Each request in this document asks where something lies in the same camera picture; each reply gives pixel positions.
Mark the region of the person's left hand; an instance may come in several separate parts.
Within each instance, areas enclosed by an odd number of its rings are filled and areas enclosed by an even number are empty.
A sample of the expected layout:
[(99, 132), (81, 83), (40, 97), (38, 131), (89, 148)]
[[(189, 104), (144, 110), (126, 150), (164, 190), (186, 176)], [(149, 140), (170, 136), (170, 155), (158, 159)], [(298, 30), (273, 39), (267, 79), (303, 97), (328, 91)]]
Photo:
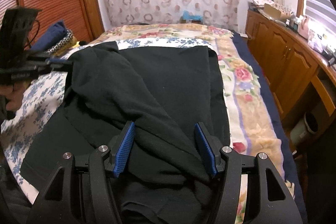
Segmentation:
[(0, 94), (7, 99), (6, 110), (17, 111), (22, 106), (24, 92), (29, 87), (30, 82), (16, 82), (13, 85), (1, 85)]

